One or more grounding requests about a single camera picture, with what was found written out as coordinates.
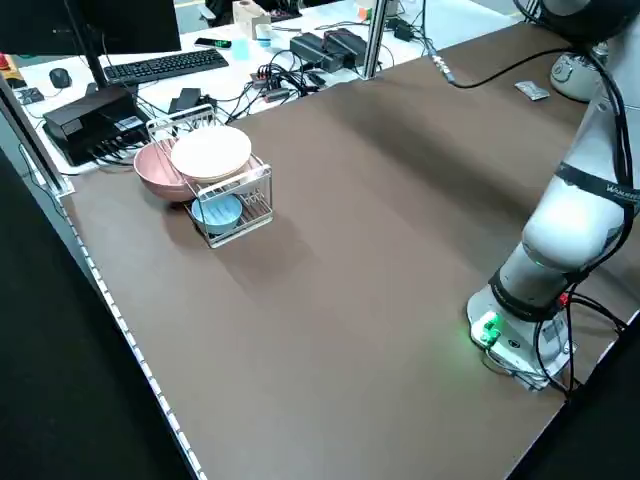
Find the table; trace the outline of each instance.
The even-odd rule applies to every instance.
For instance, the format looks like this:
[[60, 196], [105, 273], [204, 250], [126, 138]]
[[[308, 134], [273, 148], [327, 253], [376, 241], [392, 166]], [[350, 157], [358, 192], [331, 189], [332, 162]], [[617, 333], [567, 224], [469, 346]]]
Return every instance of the table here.
[[[443, 55], [463, 82], [559, 45], [518, 25]], [[135, 176], [78, 179], [65, 207], [209, 478], [493, 480], [517, 462], [562, 398], [485, 368], [464, 306], [584, 113], [513, 88], [550, 88], [553, 61], [459, 91], [415, 60], [240, 120], [276, 218], [215, 251]], [[629, 242], [581, 287], [624, 318]], [[574, 315], [584, 380], [613, 334]]]
[[[421, 3], [417, 1], [412, 3], [405, 2], [405, 5], [406, 13], [403, 17], [408, 21], [412, 21], [420, 11], [419, 5], [421, 5]], [[333, 24], [344, 20], [358, 21], [356, 6], [353, 0], [344, 0], [319, 7], [307, 8], [304, 9], [302, 13], [303, 16], [301, 18], [278, 22], [277, 26], [301, 28], [303, 31], [311, 31], [322, 35], [322, 32], [315, 31], [314, 29], [321, 25]], [[437, 48], [445, 48], [514, 23], [512, 18], [500, 15], [468, 0], [430, 0], [428, 13], [427, 31], [433, 38]], [[368, 36], [367, 27], [349, 28], [365, 39]], [[258, 46], [256, 42], [249, 41], [250, 54], [247, 60], [235, 60], [232, 52], [221, 51], [222, 55], [229, 62], [229, 67], [142, 85], [139, 95], [144, 100], [158, 106], [164, 111], [168, 110], [171, 99], [178, 97], [183, 88], [200, 88], [203, 94], [208, 93], [216, 99], [235, 98], [242, 92], [244, 84], [249, 80], [249, 74], [255, 72], [258, 66], [268, 63], [278, 51], [287, 49], [289, 40], [293, 35], [293, 33], [274, 31], [272, 48], [266, 50]], [[225, 25], [181, 35], [182, 51], [186, 52], [196, 49], [193, 44], [199, 37], [234, 41], [245, 38], [236, 25]], [[422, 53], [422, 46], [419, 43], [414, 42], [409, 44], [403, 42], [394, 38], [390, 33], [385, 33], [383, 44], [393, 53], [395, 63], [397, 64], [417, 58]], [[109, 57], [112, 63], [118, 64], [159, 56], [162, 55], [110, 55]], [[288, 55], [281, 55], [276, 59], [277, 63], [285, 67], [289, 67], [291, 61], [292, 58]], [[382, 49], [380, 61], [383, 62], [384, 68], [391, 66], [391, 58], [385, 49]], [[32, 124], [37, 126], [36, 130], [56, 166], [60, 172], [68, 174], [78, 174], [94, 170], [96, 166], [93, 164], [80, 167], [70, 166], [42, 131], [43, 122], [40, 117], [43, 113], [77, 100], [85, 94], [86, 87], [93, 81], [93, 77], [83, 62], [83, 57], [73, 57], [22, 69], [22, 74], [28, 85], [39, 88], [45, 96], [50, 97], [44, 102], [28, 106], [27, 112], [29, 113]], [[107, 58], [104, 56], [101, 57], [101, 62], [103, 66], [108, 65]], [[53, 68], [65, 68], [69, 72], [73, 81], [70, 88], [61, 92], [53, 88], [49, 80], [49, 72]], [[346, 70], [337, 72], [336, 74], [323, 74], [323, 76], [327, 80], [328, 86], [358, 78], [355, 73]], [[254, 95], [255, 93], [253, 92], [249, 94], [250, 98], [253, 98]], [[241, 99], [238, 110], [241, 111], [248, 101], [249, 98]], [[233, 102], [220, 102], [220, 106], [228, 111], [232, 110], [237, 104], [238, 102], [235, 100]], [[252, 105], [251, 112], [258, 112], [266, 108], [272, 108], [273, 106], [273, 104], [258, 101]]]

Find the white robotic arm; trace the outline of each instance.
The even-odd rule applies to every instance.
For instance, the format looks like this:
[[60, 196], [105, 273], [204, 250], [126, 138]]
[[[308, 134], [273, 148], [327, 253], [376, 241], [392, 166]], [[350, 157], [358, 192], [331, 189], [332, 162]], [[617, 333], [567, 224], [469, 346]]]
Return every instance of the white robotic arm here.
[[[637, 3], [543, 1], [543, 11], [556, 24], [566, 27], [570, 38], [583, 39], [583, 32], [591, 31], [591, 40], [600, 41], [606, 39], [604, 35], [616, 33], [609, 43], [608, 68], [625, 101], [633, 152], [640, 151]], [[593, 11], [581, 15], [586, 9], [597, 10], [604, 4], [615, 15], [607, 16], [600, 25], [593, 23]], [[567, 288], [567, 275], [584, 271], [611, 248], [624, 224], [621, 205], [638, 205], [640, 200], [637, 192], [616, 186], [614, 109], [602, 88], [589, 105], [571, 150], [527, 222], [521, 243], [467, 305], [473, 341], [535, 389], [548, 384], [541, 364], [553, 376], [569, 361], [572, 346], [567, 321], [564, 311], [558, 309], [558, 299]], [[634, 187], [638, 188], [640, 165], [634, 165], [633, 170]], [[568, 182], [573, 177], [566, 174], [600, 182], [597, 186], [601, 190], [587, 188], [588, 181]]]

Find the black keyboard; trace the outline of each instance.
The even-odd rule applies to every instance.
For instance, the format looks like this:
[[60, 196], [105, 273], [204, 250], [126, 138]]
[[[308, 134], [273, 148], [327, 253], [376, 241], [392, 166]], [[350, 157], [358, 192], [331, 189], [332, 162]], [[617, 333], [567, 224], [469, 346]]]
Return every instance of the black keyboard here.
[[137, 85], [228, 66], [229, 63], [217, 50], [209, 48], [142, 62], [113, 65], [105, 67], [104, 74], [111, 84]]

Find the pink bowl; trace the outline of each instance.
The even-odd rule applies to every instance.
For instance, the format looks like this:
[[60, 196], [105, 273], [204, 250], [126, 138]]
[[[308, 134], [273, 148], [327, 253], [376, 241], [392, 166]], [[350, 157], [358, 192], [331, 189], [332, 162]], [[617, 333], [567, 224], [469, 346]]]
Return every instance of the pink bowl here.
[[140, 180], [154, 195], [170, 202], [193, 199], [193, 192], [169, 161], [175, 140], [159, 143], [162, 143], [162, 148], [156, 142], [150, 143], [141, 148], [133, 159], [133, 168]]

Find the dish rack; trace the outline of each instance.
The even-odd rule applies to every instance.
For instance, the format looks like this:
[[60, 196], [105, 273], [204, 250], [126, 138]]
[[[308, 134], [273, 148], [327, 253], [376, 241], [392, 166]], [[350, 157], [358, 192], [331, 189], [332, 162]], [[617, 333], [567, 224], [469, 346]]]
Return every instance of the dish rack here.
[[[224, 125], [224, 122], [217, 117], [215, 108], [207, 104], [150, 120], [147, 122], [147, 132], [150, 141], [154, 142], [167, 156], [168, 164], [171, 165], [171, 150], [168, 146], [172, 146], [181, 135], [212, 125]], [[196, 182], [182, 175], [173, 165], [171, 168], [184, 179], [193, 192], [195, 197], [193, 202], [200, 202], [200, 212], [205, 212], [207, 202], [221, 200], [228, 195], [235, 195], [242, 203], [242, 215], [236, 226], [221, 234], [210, 231], [207, 222], [204, 221], [204, 214], [202, 222], [194, 218], [191, 212], [191, 201], [183, 204], [191, 221], [202, 233], [209, 247], [218, 248], [273, 220], [271, 166], [265, 164], [253, 153], [240, 173], [215, 183]]]

